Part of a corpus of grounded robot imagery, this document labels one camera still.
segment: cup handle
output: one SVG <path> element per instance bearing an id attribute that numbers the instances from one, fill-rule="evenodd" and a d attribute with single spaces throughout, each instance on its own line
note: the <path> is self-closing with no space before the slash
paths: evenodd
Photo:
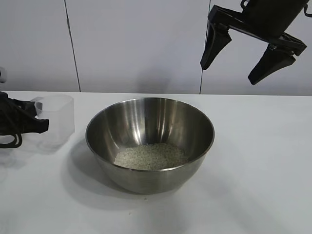
<path id="1" fill-rule="evenodd" d="M 42 112 L 42 103 L 40 102 L 40 100 L 42 100 L 43 97 L 35 97 L 34 99 L 30 100 L 31 102 L 35 103 L 35 109 L 36 109 L 36 113 L 37 116 L 39 116 Z"/>

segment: clear plastic cup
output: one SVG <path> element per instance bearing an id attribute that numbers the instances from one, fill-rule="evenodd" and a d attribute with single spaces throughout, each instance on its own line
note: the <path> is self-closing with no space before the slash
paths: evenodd
<path id="1" fill-rule="evenodd" d="M 36 97 L 37 117 L 49 120 L 49 130 L 40 134 L 45 143 L 61 145 L 75 132 L 74 99 L 68 95 Z"/>

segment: bowl rim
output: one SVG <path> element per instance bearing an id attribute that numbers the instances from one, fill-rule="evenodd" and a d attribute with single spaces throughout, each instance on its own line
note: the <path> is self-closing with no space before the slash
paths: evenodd
<path id="1" fill-rule="evenodd" d="M 104 158 L 101 157 L 100 155 L 98 155 L 98 154 L 93 150 L 93 148 L 91 147 L 91 145 L 90 145 L 90 143 L 89 143 L 89 140 L 88 140 L 88 130 L 89 130 L 90 125 L 91 125 L 91 123 L 93 122 L 93 120 L 94 120 L 97 116 L 99 116 L 102 112 L 106 111 L 107 109 L 109 109 L 109 108 L 112 107 L 112 106 L 115 106 L 115 105 L 118 105 L 118 104 L 122 104 L 122 103 L 125 103 L 125 102 L 129 102 L 129 101 L 142 100 L 142 99 L 163 99 L 163 100 L 169 100 L 169 101 L 174 101 L 174 102 L 180 102 L 180 103 L 185 104 L 185 105 L 187 105 L 187 106 L 189 106 L 189 107 L 191 107 L 191 108 L 193 108 L 193 109 L 199 111 L 200 113 L 202 113 L 203 116 L 208 120 L 208 122 L 210 123 L 210 125 L 211 125 L 211 127 L 212 127 L 213 138 L 212 138 L 212 140 L 211 140 L 211 142 L 210 142 L 210 145 L 207 147 L 207 149 L 206 149 L 201 155 L 197 156 L 196 158 L 192 159 L 191 161 L 188 161 L 187 163 L 184 163 L 184 164 L 179 165 L 179 166 L 176 166 L 176 167 L 164 168 L 164 169 L 159 169 L 159 170 L 139 170 L 139 169 L 131 169 L 131 168 L 127 168 L 127 167 L 122 167 L 122 166 L 115 165 L 115 164 L 111 163 L 110 161 L 104 159 Z M 90 122 L 88 123 L 88 126 L 87 126 L 86 131 L 85 131 L 85 140 L 86 140 L 86 142 L 87 142 L 87 145 L 88 145 L 89 149 L 92 151 L 92 153 L 96 156 L 97 159 L 102 160 L 102 161 L 104 161 L 104 162 L 106 162 L 106 163 L 108 163 L 108 164 L 110 164 L 110 165 L 112 165 L 112 166 L 114 166 L 114 167 L 121 168 L 121 169 L 125 169 L 125 170 L 129 170 L 129 171 L 136 171 L 136 172 L 165 172 L 165 171 L 171 171 L 171 170 L 175 170 L 175 169 L 178 169 L 178 168 L 187 166 L 187 165 L 189 165 L 189 164 L 191 164 L 191 163 L 193 163 L 193 162 L 195 162 L 195 161 L 201 159 L 202 157 L 204 157 L 204 156 L 207 154 L 207 152 L 211 149 L 211 147 L 212 147 L 212 145 L 213 145 L 213 143 L 214 143 L 214 141 L 215 141 L 215 128 L 214 128 L 213 123 L 212 123 L 211 120 L 207 117 L 207 115 L 206 115 L 205 113 L 203 113 L 200 109 L 198 109 L 198 108 L 196 108 L 196 107 L 194 107 L 194 106 L 192 106 L 192 105 L 190 105 L 190 104 L 187 104 L 187 103 L 185 103 L 185 102 L 183 102 L 183 101 L 178 101 L 178 100 L 174 100 L 174 99 L 170 99 L 170 98 L 165 98 L 165 97 L 138 97 L 138 98 L 133 98 L 133 99 L 129 99 L 129 100 L 124 100 L 124 101 L 116 102 L 116 103 L 114 103 L 114 104 L 112 104 L 112 105 L 109 105 L 108 107 L 104 108 L 103 110 L 99 111 L 99 112 L 90 120 Z"/>

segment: white wall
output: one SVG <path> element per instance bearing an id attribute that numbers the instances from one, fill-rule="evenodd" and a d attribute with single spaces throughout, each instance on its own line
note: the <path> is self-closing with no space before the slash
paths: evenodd
<path id="1" fill-rule="evenodd" d="M 62 0 L 1 0 L 0 90 L 78 91 Z"/>
<path id="2" fill-rule="evenodd" d="M 67 0 L 83 91 L 198 93 L 207 0 Z"/>
<path id="3" fill-rule="evenodd" d="M 239 0 L 214 0 L 214 4 L 241 11 Z M 230 42 L 204 71 L 204 94 L 312 95 L 312 19 L 303 12 L 287 33 L 303 40 L 308 48 L 294 65 L 268 76 L 252 86 L 248 75 L 261 59 L 267 44 L 230 30 Z"/>

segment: white table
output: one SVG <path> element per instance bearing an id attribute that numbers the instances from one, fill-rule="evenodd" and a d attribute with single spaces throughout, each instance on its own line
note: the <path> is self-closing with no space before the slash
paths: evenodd
<path id="1" fill-rule="evenodd" d="M 312 233 L 312 97 L 66 94 L 76 132 L 62 148 L 1 150 L 0 234 Z M 102 174 L 84 132 L 108 105 L 151 96 L 202 110 L 215 142 L 179 190 L 128 194 Z"/>

